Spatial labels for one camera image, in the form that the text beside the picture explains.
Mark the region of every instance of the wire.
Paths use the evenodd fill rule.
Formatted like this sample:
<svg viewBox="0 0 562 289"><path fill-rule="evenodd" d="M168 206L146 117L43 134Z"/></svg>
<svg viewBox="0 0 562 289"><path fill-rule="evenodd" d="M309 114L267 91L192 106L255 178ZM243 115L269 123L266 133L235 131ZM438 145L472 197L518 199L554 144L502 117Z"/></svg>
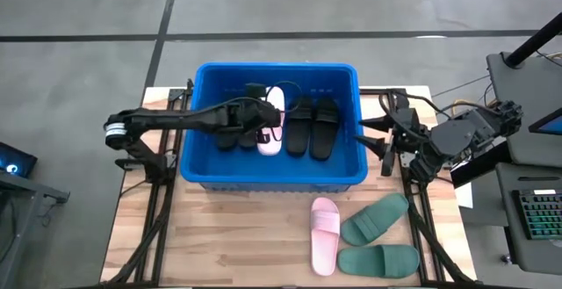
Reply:
<svg viewBox="0 0 562 289"><path fill-rule="evenodd" d="M490 87L492 87L492 83L490 83L490 84L486 87L486 90L484 90L484 95L482 95L482 97L480 97L477 102L479 102L481 99L484 99L484 105L488 106L488 102L487 102L487 100L486 100L486 95L488 94L488 92L491 91Z"/></svg>
<svg viewBox="0 0 562 289"><path fill-rule="evenodd" d="M18 219L16 215L16 206L14 204L13 198L10 198L10 208L11 208L11 239L8 245L4 248L2 255L0 255L0 264L6 259L8 253L10 253L11 246L16 241L16 234L18 232Z"/></svg>
<svg viewBox="0 0 562 289"><path fill-rule="evenodd" d="M174 157L174 160L172 161L172 163L174 163L173 167L177 166L177 154L176 154L176 157Z"/></svg>
<svg viewBox="0 0 562 289"><path fill-rule="evenodd" d="M476 78L476 79L474 79L474 80L471 80L471 81L468 82L468 83L460 84L459 86L450 88L450 89L448 89L448 90L443 90L443 91L437 92L435 95L431 95L431 97L432 97L432 98L435 98L435 97L437 97L437 96L441 96L441 95L443 95L443 94L446 94L447 92L451 92L451 91L453 91L453 90L457 90L457 89L459 89L459 88L463 88L463 87L465 87L465 86L467 86L467 85L469 85L469 84L471 84L471 83L476 83L476 82L478 82L478 81L481 81L482 79L488 78L489 76L490 76L490 74L488 74L488 75L486 75L486 76L482 76L482 77Z"/></svg>
<svg viewBox="0 0 562 289"><path fill-rule="evenodd" d="M49 226L49 224L51 224L51 210L53 210L53 208L55 208L56 206L61 206L62 204L59 203L53 203L51 206L49 206L49 208L45 211L45 213L38 215L37 217L41 218L41 225L46 228Z"/></svg>
<svg viewBox="0 0 562 289"><path fill-rule="evenodd" d="M291 82L291 81L280 81L280 82L274 83L274 84L270 87L270 89L267 90L267 92L265 93L265 101L267 101L267 97L270 95L270 92L273 90L273 87L278 87L279 85L284 84L284 83L285 83L285 84L291 84L291 85L297 87L297 89L299 90L300 96L299 96L299 102L297 103L297 105L295 105L295 106L294 106L292 109L290 109L289 111L281 111L282 113L293 112L293 111L299 109L300 102L302 101L302 96L303 96L302 89L301 89L300 86L299 86L297 83L295 83L295 82Z"/></svg>
<svg viewBox="0 0 562 289"><path fill-rule="evenodd" d="M146 182L147 182L147 180L145 179L145 180L143 180L143 181L141 181L141 182L139 182L139 183L137 183L137 184L134 184L134 185L130 186L129 188L127 188L127 189L125 189L124 191L122 191L122 192L119 194L119 197L120 197L120 198L123 197L124 194L128 193L128 192L131 191L132 189L134 189L134 188L136 188L136 187L138 187L138 186L140 186L141 184L144 184L144 183L146 183Z"/></svg>
<svg viewBox="0 0 562 289"><path fill-rule="evenodd" d="M297 89L299 90L299 102L297 103L297 105L293 106L293 108L291 108L289 111L280 111L281 113L289 113L289 112L293 112L297 109L299 109L300 107L300 103L302 102L302 96L303 96L303 92L302 89L300 88L300 86L295 83L295 82L291 82L291 81L280 81L280 82L276 82L274 83L269 90L267 90L267 92L265 93L265 101L267 101L267 97L270 95L270 92L273 90L273 87L278 87L281 84L290 84L293 85L295 87L297 87ZM271 136L273 137L274 141L281 141L281 139L278 139L277 136L275 135L275 132L273 131L273 127L270 127L271 130Z"/></svg>
<svg viewBox="0 0 562 289"><path fill-rule="evenodd" d="M450 184L455 184L455 183L453 183L452 180L450 180L448 178L445 178L445 177L436 176L436 179L446 181L447 183L450 183Z"/></svg>
<svg viewBox="0 0 562 289"><path fill-rule="evenodd" d="M449 110L450 108L453 108L453 107L456 107L456 106L459 106L459 105L468 105L468 106L472 106L472 107L476 107L476 108L482 109L482 110L484 110L484 111L486 111L486 112L488 112L488 113L490 113L490 114L493 114L493 115L497 115L497 116L501 115L501 113L495 112L494 110L492 110L492 109L490 109L490 108L488 108L488 107L485 107L485 106L483 106L483 105L474 104L474 103L468 103L468 102L464 102L464 101L459 101L459 102L457 102L457 103L455 103L455 104L447 105L446 107L444 107L444 108L441 109L441 110Z"/></svg>
<svg viewBox="0 0 562 289"><path fill-rule="evenodd" d="M230 100L227 100L227 101L222 102L222 103L217 104L217 105L213 105L213 106L210 106L210 107L206 107L205 109L201 109L201 110L199 110L199 111L196 111L196 113L209 112L209 111L215 110L215 109L217 109L217 108L220 108L220 107L223 106L223 105L230 105L230 104L233 103L233 102L236 102L236 101L244 101L244 100L246 100L246 101L253 101L253 102L255 102L255 103L258 103L259 105L266 106L266 104L263 102L263 100L260 100L260 99L258 99L258 98L252 98L252 97L237 97L237 98L232 98L232 99L230 99ZM166 115L162 115L162 116L160 116L160 117L164 117L164 118L175 118L176 116L166 116Z"/></svg>
<svg viewBox="0 0 562 289"><path fill-rule="evenodd" d="M562 67L562 64L560 64L560 63L557 62L557 61L554 61L554 60L551 59L548 55L542 54L542 53L540 53L540 52L538 52L538 51L537 51L537 54L541 55L542 57L544 57L545 59L547 59L547 60L550 61L551 63L553 63L553 64L555 64L555 65L557 65L557 66Z"/></svg>
<svg viewBox="0 0 562 289"><path fill-rule="evenodd" d="M461 102L468 102L468 103L470 103L471 101L464 100L464 99L456 99L456 100L453 102L453 104L458 104L458 103L461 103ZM451 113L452 115L455 115L455 107L452 107L452 108L450 109L450 113Z"/></svg>
<svg viewBox="0 0 562 289"><path fill-rule="evenodd" d="M394 114L392 114L392 113L390 112L390 110L388 110L388 108L386 107L385 102L383 101L382 96L383 96L383 95L379 95L379 96L378 96L378 103L380 104L380 107L383 109L383 111L386 113L386 115L389 116L390 119L392 119L393 122L394 122L396 125L398 125L398 126L402 129L403 132L409 134L410 136L414 137L414 138L415 138L416 140L418 140L418 141L422 141L422 142L427 142L427 141L429 141L429 138L428 138L428 137L426 137L426 136L421 136L421 135L417 134L416 132L410 130L408 127L404 126L404 125L402 124L402 122L400 122L398 119L396 119L396 117L394 116Z"/></svg>
<svg viewBox="0 0 562 289"><path fill-rule="evenodd" d="M418 100L423 100L425 101L428 105L430 105L436 112L439 112L441 114L444 114L447 116L447 118L450 119L450 115L447 114L446 112L444 112L443 110L439 109L434 103L431 102L431 100L427 99L426 97L422 97L422 96L416 96L416 95L410 95L401 91L397 91L397 90L391 90L390 91L391 94L395 93L398 95L402 95L406 98L412 98L412 99L418 99Z"/></svg>

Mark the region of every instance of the wooden table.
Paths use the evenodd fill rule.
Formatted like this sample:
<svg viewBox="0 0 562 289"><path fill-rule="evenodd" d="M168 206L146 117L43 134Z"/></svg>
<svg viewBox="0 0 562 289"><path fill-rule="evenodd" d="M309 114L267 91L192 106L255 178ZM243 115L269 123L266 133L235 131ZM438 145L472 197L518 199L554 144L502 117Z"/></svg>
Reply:
<svg viewBox="0 0 562 289"><path fill-rule="evenodd" d="M408 93L429 98L427 86L406 88ZM162 87L148 88L143 106L164 109L168 90ZM410 104L417 109L421 123L428 126L436 124L436 115L428 105L418 100L410 100ZM362 96L361 106L364 119L384 114L375 96ZM367 128L364 132L371 137L385 136ZM143 140L156 150L160 132L146 133ZM319 196L332 199L340 209L342 220L345 220L389 193L403 192L398 163L395 163L392 177L381 177L378 158L370 151L367 157L367 178L348 191L336 194L206 191L199 184L186 182L178 174L162 263L161 285L419 285L417 273L403 279L382 279L350 276L336 269L332 276L320 277L311 269L309 215L313 199ZM449 174L442 173L440 176L448 177ZM127 173L123 189L143 178L142 171ZM120 200L102 280L114 276L138 245L149 190L149 184L141 185ZM439 242L466 275L476 278L452 184L434 181L429 185L428 192ZM373 242L411 243L407 215ZM340 249L348 246L340 240ZM426 242L423 242L423 250L429 278L434 278ZM148 261L147 267L151 270L152 259Z"/></svg>

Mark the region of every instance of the blue plastic bin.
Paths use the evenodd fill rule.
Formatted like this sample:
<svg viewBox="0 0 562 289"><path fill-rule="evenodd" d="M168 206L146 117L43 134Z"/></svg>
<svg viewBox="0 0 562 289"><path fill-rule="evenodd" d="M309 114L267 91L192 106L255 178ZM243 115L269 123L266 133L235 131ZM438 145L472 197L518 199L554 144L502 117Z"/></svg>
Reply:
<svg viewBox="0 0 562 289"><path fill-rule="evenodd" d="M346 191L367 176L365 149L353 139L363 134L359 126L361 105L357 72L350 65L331 63L207 63L197 72L192 110L245 96L246 83L272 85L297 83L313 99L331 97L340 109L341 125L332 155L315 161L308 151L289 156L285 147L274 156L257 149L219 151L214 135L190 130L186 134L180 170L182 176L210 190L227 191ZM291 85L280 85L285 103L299 96Z"/></svg>

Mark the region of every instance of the concrete floor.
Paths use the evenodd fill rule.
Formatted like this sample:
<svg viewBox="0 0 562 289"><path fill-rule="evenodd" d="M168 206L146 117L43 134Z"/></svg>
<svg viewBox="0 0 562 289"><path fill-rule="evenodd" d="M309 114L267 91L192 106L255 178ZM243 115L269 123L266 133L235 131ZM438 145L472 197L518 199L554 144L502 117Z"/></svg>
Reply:
<svg viewBox="0 0 562 289"><path fill-rule="evenodd" d="M157 34L166 0L0 0L0 36ZM537 29L562 0L176 0L168 33ZM338 61L363 85L426 84L433 94L486 74L485 57L525 37L166 42L156 86L183 85L207 61ZM35 154L33 178L72 191L38 225L18 288L97 282L122 172L104 145L107 116L135 107L155 43L0 43L0 141ZM562 50L556 39L543 52ZM435 99L477 100L487 80ZM558 288L562 277L498 260L497 228L466 226L480 280Z"/></svg>

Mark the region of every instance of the green slipper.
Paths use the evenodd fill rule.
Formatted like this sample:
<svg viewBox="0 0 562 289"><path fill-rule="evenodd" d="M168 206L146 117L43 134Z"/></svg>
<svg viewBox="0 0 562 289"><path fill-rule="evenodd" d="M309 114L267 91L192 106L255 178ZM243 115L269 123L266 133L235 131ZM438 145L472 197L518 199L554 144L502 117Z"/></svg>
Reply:
<svg viewBox="0 0 562 289"><path fill-rule="evenodd" d="M407 199L399 193L366 206L342 224L343 240L355 246L373 242L407 211L408 206Z"/></svg>
<svg viewBox="0 0 562 289"><path fill-rule="evenodd" d="M349 275L404 278L415 273L419 264L420 255L410 245L349 248L337 254L337 266Z"/></svg>

